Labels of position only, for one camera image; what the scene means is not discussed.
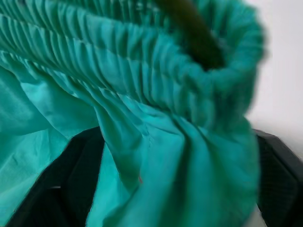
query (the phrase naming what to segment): teal fabric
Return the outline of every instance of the teal fabric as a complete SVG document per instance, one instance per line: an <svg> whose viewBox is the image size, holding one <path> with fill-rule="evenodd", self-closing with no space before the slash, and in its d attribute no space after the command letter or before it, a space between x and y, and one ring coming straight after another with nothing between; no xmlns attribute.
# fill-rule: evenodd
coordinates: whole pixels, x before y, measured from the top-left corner
<svg viewBox="0 0 303 227"><path fill-rule="evenodd" d="M196 64L150 1L0 1L0 226L69 139L98 125L87 226L242 226L258 196L244 115L263 31L239 0L195 3L222 70Z"/></svg>

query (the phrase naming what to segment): garment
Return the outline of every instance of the garment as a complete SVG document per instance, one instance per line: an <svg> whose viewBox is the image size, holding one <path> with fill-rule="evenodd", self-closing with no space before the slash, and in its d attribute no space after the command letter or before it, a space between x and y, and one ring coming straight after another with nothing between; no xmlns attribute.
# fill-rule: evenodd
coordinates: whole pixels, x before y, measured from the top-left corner
<svg viewBox="0 0 303 227"><path fill-rule="evenodd" d="M243 224L258 196L244 115L264 35L239 0L195 4L224 41L222 70L196 64L151 1L0 2L0 226L69 139L98 125L87 226Z"/></svg>

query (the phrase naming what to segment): teal cloth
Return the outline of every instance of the teal cloth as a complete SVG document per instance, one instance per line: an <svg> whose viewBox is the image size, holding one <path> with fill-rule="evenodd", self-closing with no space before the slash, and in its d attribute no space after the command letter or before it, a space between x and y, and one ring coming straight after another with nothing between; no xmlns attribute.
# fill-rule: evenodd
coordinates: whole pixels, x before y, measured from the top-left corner
<svg viewBox="0 0 303 227"><path fill-rule="evenodd" d="M87 226L242 226L258 196L244 115L263 31L242 1L195 3L222 70L196 64L147 0L0 1L0 226L69 139L98 125Z"/></svg>

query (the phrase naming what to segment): white wall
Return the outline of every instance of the white wall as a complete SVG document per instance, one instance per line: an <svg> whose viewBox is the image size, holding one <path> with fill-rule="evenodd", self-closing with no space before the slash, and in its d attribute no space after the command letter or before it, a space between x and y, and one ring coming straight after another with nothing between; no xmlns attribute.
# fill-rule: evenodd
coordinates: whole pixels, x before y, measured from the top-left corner
<svg viewBox="0 0 303 227"><path fill-rule="evenodd" d="M247 1L259 10L269 51L248 118L303 158L303 0Z"/></svg>

